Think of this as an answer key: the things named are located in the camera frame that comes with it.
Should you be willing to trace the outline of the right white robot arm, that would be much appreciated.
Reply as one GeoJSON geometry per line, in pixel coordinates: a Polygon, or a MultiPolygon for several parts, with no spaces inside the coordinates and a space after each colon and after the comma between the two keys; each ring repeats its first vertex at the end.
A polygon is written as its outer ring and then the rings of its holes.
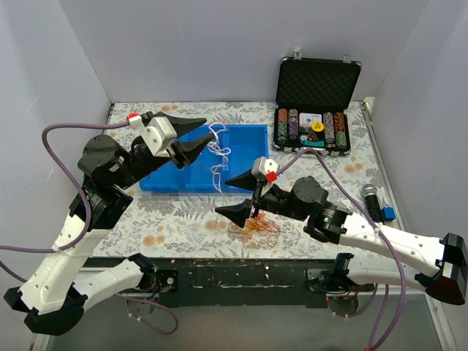
{"type": "Polygon", "coordinates": [[[328,274],[328,283],[336,289],[388,284],[423,291],[443,303],[465,304],[467,247],[460,235],[429,237],[378,225],[328,201],[328,191],[311,176],[299,178],[289,191],[269,186],[265,178],[257,179],[250,173],[228,183],[253,192],[240,204],[215,209],[238,227],[264,211],[305,222],[304,232],[316,241],[375,253],[370,260],[339,254],[328,274]]]}

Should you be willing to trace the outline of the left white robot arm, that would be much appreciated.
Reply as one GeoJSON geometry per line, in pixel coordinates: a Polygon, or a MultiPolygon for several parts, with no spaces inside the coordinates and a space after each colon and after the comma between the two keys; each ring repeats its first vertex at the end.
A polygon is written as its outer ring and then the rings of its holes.
{"type": "Polygon", "coordinates": [[[4,295],[13,310],[24,313],[32,333],[60,336],[92,306],[113,295],[154,289],[156,266],[142,254],[88,279],[77,280],[77,274],[132,203],[128,188],[167,163],[181,169],[196,161],[214,134],[189,142],[183,136],[204,123],[204,118],[134,113],[118,124],[137,133],[130,148],[109,135],[111,125],[96,125],[98,135],[85,144],[78,161],[83,179],[73,183],[77,196],[61,232],[52,247],[43,251],[43,261],[31,277],[4,295]]]}

